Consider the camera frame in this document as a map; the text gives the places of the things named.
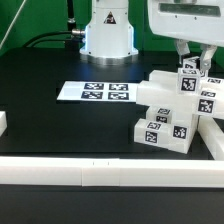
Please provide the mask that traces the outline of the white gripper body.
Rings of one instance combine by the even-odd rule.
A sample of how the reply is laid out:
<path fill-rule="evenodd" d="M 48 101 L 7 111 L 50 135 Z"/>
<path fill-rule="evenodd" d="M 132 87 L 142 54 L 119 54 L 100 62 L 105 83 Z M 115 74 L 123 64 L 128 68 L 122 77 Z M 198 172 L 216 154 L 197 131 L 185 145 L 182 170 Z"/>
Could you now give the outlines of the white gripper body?
<path fill-rule="evenodd" d="M 156 35 L 224 47 L 224 0 L 147 0 Z"/>

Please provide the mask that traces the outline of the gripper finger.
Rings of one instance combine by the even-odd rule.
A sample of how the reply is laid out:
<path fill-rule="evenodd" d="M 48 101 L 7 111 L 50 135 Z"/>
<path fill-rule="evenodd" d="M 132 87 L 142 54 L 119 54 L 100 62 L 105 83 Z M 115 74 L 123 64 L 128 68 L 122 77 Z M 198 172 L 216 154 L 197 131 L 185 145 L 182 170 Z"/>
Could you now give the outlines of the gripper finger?
<path fill-rule="evenodd" d="M 202 54 L 200 56 L 200 69 L 202 71 L 208 71 L 211 68 L 211 60 L 215 54 L 217 47 L 215 45 L 202 44 Z"/>
<path fill-rule="evenodd" d="M 179 63 L 182 63 L 183 57 L 190 53 L 188 41 L 183 39 L 175 39 L 174 45 L 179 55 Z"/>

